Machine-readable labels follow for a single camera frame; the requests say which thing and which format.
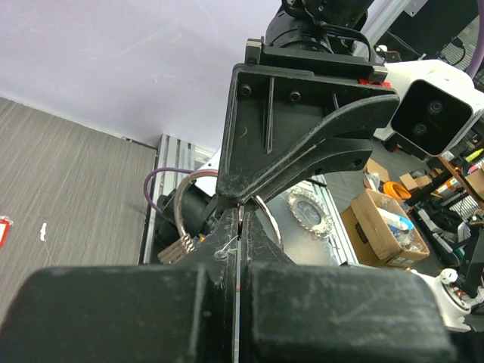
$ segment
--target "white camera housing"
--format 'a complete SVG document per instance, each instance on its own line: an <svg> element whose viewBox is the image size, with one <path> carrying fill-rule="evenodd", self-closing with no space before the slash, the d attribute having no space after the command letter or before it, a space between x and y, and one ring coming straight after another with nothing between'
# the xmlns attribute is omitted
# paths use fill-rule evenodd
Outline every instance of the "white camera housing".
<svg viewBox="0 0 484 363"><path fill-rule="evenodd" d="M456 145L484 112L484 94L461 70L440 60L385 64L386 82L400 106L385 129L375 137L386 140L394 132L426 154L438 156Z"/></svg>

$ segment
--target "white panel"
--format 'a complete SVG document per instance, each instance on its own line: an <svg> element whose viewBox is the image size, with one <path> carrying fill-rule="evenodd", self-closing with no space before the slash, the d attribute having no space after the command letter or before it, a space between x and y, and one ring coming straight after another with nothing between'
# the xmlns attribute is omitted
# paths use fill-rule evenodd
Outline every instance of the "white panel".
<svg viewBox="0 0 484 363"><path fill-rule="evenodd" d="M0 96L156 145L221 144L232 67L279 0L2 0Z"/></svg>

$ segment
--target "yellow object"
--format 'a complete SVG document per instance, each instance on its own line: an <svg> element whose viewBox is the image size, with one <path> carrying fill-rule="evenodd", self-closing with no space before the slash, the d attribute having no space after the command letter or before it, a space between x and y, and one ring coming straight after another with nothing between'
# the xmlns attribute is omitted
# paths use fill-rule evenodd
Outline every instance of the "yellow object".
<svg viewBox="0 0 484 363"><path fill-rule="evenodd" d="M470 163L472 160L476 159L483 151L484 149L479 149L477 151L474 151L471 155L466 157L466 161Z"/></svg>
<svg viewBox="0 0 484 363"><path fill-rule="evenodd" d="M383 192L386 195L397 199L400 203L403 203L405 199L411 197L410 192L405 187L394 181L388 181L385 183L383 185Z"/></svg>

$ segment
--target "purple cable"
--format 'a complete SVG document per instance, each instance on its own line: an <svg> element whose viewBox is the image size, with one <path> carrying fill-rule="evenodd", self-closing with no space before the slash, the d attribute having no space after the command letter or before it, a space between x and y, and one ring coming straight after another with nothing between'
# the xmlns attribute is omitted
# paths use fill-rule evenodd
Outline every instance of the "purple cable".
<svg viewBox="0 0 484 363"><path fill-rule="evenodd" d="M161 214L163 211L157 206L155 202L153 202L153 200L150 197L150 192L148 191L148 184L150 184L150 180L159 172L182 172L184 174L191 174L194 171L187 170L187 169L179 169L179 168L159 168L159 169L153 170L147 175L143 184L144 197L148 201L148 204L150 204L151 208L156 210L158 214Z"/></svg>
<svg viewBox="0 0 484 363"><path fill-rule="evenodd" d="M482 59L484 59L484 0L477 0L477 7L479 9L479 32L476 50L466 70L470 78L474 78L482 63Z"/></svg>

